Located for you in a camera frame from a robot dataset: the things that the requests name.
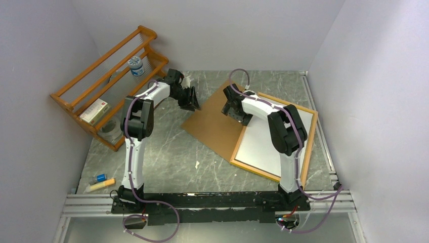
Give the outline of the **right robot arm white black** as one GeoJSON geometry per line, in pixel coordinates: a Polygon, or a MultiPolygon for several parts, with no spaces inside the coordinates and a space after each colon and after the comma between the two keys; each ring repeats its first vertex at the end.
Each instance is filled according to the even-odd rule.
{"type": "Polygon", "coordinates": [[[272,145],[280,155],[280,182],[278,204],[291,210],[298,200],[306,200],[299,175],[299,153],[304,148],[308,133],[298,112],[292,105],[271,103],[251,91],[242,93],[235,84],[226,86],[227,99],[222,113],[246,126],[256,116],[268,123],[272,145]]]}

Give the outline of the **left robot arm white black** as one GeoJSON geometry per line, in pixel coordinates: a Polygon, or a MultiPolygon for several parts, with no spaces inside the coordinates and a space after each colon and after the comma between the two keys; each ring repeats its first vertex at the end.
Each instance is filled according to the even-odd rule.
{"type": "Polygon", "coordinates": [[[121,130],[126,145],[125,171],[117,196],[133,213],[140,212],[145,205],[143,157],[154,129],[154,111],[168,97],[177,100],[183,110],[200,109],[195,87],[176,69],[169,69],[165,77],[154,80],[146,91],[124,100],[121,130]]]}

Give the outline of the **brown cardboard backing board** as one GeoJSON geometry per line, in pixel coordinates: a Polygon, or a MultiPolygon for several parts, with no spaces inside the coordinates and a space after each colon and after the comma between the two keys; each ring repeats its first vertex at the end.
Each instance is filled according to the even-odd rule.
{"type": "Polygon", "coordinates": [[[230,162],[244,126],[222,113],[227,102],[223,89],[229,85],[225,81],[202,105],[182,124],[191,136],[230,162]]]}

